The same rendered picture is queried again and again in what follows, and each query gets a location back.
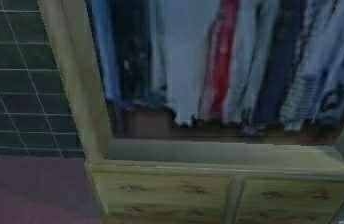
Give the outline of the pale grey hanging garment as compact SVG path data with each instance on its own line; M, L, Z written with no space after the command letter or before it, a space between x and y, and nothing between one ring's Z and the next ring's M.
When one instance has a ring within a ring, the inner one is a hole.
M199 115L209 33L220 0L149 0L150 90L190 126Z

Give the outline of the red hanging garment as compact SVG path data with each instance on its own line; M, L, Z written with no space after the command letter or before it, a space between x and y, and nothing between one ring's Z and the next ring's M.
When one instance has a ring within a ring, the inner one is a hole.
M208 40L207 68L200 97L199 118L221 117L229 86L229 67L240 0L220 0Z

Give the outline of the black hanging garment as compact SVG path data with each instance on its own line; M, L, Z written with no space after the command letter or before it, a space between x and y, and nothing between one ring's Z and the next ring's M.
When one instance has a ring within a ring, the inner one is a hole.
M120 90L129 104L150 99L151 43L148 0L111 0Z

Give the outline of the pale wooden wardrobe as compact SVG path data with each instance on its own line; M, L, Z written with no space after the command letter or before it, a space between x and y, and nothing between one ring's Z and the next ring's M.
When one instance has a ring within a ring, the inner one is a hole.
M38 0L104 224L344 224L329 146L116 139L85 0Z

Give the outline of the light blue hanging garment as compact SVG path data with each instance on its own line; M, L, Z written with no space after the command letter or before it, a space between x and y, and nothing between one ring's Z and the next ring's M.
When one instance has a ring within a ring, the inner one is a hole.
M269 58L280 0L241 0L222 120L249 125Z

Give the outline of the dark navy hanging garment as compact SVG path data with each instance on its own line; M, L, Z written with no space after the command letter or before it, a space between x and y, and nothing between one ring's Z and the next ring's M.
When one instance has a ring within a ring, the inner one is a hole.
M274 34L253 125L265 128L278 122L279 111L291 79L296 42L303 28L307 0L280 0Z

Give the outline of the grey striped hanging garment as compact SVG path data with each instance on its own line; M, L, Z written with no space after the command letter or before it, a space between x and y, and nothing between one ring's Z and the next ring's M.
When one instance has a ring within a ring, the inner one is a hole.
M314 45L323 34L338 1L305 0L301 30L292 60L292 80L279 116L285 131L299 131L305 120L302 109L306 105L308 88L314 84L314 81L306 76L306 67L314 53Z

